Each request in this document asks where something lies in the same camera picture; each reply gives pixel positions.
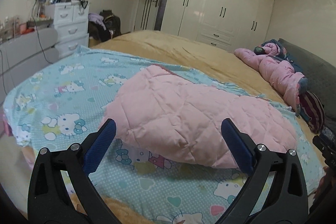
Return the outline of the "blue Hello Kitty sheet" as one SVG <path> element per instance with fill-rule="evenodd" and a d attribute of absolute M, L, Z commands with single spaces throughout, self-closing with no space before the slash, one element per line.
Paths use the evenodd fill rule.
<path fill-rule="evenodd" d="M 154 60 L 79 47 L 14 88 L 3 105 L 17 143 L 64 150 L 98 129 L 121 85 Z M 103 197 L 155 223 L 215 223 L 246 181 L 237 169 L 166 160 L 114 140 L 90 175 Z"/>

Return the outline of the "white drawer chest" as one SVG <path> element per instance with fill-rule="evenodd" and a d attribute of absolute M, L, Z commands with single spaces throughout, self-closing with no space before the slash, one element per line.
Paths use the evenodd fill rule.
<path fill-rule="evenodd" d="M 59 59 L 72 55 L 80 46 L 88 47 L 88 1 L 59 2 L 46 6 L 46 16 L 58 33 L 55 48 Z"/>

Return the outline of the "pink quilted jacket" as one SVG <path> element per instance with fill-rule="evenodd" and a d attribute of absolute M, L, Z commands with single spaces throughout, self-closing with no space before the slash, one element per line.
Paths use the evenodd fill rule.
<path fill-rule="evenodd" d="M 238 166 L 221 134 L 227 118 L 271 151 L 297 147 L 293 125 L 266 100 L 195 84 L 159 65 L 126 80 L 104 118 L 115 121 L 116 137 L 125 144 L 211 168 Z"/>

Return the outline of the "pink puffy coat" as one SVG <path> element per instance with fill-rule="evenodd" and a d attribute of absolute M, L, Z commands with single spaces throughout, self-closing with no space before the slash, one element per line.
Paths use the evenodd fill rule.
<path fill-rule="evenodd" d="M 234 55 L 260 73 L 295 114 L 299 115 L 299 96 L 307 91 L 308 79 L 279 41 L 269 40 L 253 50 L 238 48 L 234 50 Z"/>

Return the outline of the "black bag on chair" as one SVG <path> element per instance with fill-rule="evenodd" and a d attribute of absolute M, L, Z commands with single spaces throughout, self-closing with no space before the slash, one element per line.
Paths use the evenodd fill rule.
<path fill-rule="evenodd" d="M 102 10 L 100 15 L 103 17 L 103 23 L 106 29 L 110 32 L 111 38 L 121 36 L 121 19 L 114 15 L 111 10 Z"/>

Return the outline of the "purple garment on chair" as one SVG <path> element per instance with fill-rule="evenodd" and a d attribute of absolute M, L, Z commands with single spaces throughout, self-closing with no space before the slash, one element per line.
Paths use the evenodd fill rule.
<path fill-rule="evenodd" d="M 94 12 L 91 12 L 88 14 L 88 20 L 94 24 L 101 26 L 104 30 L 106 30 L 103 16 L 96 14 Z"/>

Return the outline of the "dark grey headboard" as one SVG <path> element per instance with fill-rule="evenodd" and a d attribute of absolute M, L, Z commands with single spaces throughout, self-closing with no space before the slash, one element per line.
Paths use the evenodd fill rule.
<path fill-rule="evenodd" d="M 324 105 L 325 125 L 335 132 L 335 67 L 317 55 L 284 39 L 278 40 L 289 52 L 295 64 L 308 79 L 307 90 L 314 93 Z"/>

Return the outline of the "tan bed blanket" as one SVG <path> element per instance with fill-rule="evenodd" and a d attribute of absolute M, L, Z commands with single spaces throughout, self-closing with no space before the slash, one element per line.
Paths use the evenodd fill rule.
<path fill-rule="evenodd" d="M 271 101 L 285 103 L 282 96 L 276 93 L 255 70 L 245 65 L 233 53 L 213 46 L 159 31 L 132 32 L 100 44 L 93 41 L 93 39 L 89 41 L 90 48 L 129 53 L 164 63 L 195 68 L 219 80 L 220 83 L 235 83 L 252 95 L 265 94 L 265 98 Z M 313 133 L 302 118 L 296 119 L 309 141 L 309 147 L 313 148 Z M 308 152 L 307 155 L 310 158 L 315 156 L 319 164 L 325 167 L 322 153 L 316 147 L 313 149 L 314 152 Z M 153 223 L 118 200 L 106 197 L 103 199 L 121 223 Z"/>

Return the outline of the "striped dark pillow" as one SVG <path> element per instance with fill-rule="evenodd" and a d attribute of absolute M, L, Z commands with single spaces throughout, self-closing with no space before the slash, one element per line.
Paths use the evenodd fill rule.
<path fill-rule="evenodd" d="M 299 96 L 300 116 L 314 134 L 319 134 L 325 125 L 325 110 L 321 100 L 312 92 L 306 91 Z"/>

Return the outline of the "grey low cabinet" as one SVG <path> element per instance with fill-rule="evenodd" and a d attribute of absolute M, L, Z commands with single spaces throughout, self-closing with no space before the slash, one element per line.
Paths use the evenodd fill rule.
<path fill-rule="evenodd" d="M 53 28 L 31 32 L 1 44 L 1 102 L 21 82 L 59 59 Z"/>

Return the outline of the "white bedroom door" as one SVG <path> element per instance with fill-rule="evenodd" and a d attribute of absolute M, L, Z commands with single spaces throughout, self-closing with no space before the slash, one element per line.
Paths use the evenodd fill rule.
<path fill-rule="evenodd" d="M 135 15 L 134 31 L 154 30 L 160 0 L 139 0 Z"/>

